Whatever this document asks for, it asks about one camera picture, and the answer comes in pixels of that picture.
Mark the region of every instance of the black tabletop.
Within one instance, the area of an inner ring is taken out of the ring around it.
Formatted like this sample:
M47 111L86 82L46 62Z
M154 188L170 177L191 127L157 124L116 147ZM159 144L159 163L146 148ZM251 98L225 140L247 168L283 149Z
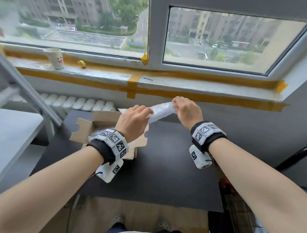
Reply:
M70 111L46 148L32 174L81 149L70 141L78 130L78 118L91 120L91 113ZM191 135L182 124L156 121L145 133L147 146L138 148L137 158L124 160L110 183L97 176L81 192L86 195L223 211L214 165L198 169L189 154Z

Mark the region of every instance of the black wristband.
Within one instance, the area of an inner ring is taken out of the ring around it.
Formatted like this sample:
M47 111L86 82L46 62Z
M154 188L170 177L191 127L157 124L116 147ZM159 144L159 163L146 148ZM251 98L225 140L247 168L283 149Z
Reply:
M115 155L111 149L104 141L94 139L90 141L86 146L94 147L103 157L103 164L113 163L115 161Z
M198 126L200 126L203 123L208 123L209 121L201 121L196 123L192 128L191 128L191 135L193 135L194 131ZM216 139L219 138L227 138L225 134L223 133L214 133L210 135L209 137L206 138L205 142L203 145L200 145L193 137L192 137L192 142L193 144L204 154L205 152L209 152L209 146L211 145L212 142L214 142Z

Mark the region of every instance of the window glass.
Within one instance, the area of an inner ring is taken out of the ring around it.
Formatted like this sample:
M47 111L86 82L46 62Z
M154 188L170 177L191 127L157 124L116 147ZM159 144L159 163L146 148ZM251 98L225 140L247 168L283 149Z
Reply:
M164 63L266 74L305 25L305 22L172 7Z
M149 0L0 0L0 41L141 58L148 15Z

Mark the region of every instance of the cardboard flap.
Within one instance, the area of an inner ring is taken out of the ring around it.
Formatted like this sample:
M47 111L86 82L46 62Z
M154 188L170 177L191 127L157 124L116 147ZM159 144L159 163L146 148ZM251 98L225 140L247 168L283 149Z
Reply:
M87 144L88 136L91 135L95 129L93 122L82 118L78 118L77 125L79 126L79 130L77 132L72 132L70 140L74 142Z
M144 147L147 145L147 138L144 136L144 134L148 130L149 125L146 126L144 133L135 140L135 147Z
M103 122L116 122L118 121L121 112L113 111L93 111L92 118L93 121L103 121Z

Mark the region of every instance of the white cup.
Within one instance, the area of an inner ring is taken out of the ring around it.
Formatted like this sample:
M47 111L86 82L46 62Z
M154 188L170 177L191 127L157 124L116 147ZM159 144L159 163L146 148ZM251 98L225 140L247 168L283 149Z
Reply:
M63 69L64 61L63 61L63 52L57 48L47 48L43 50L51 62L54 69Z

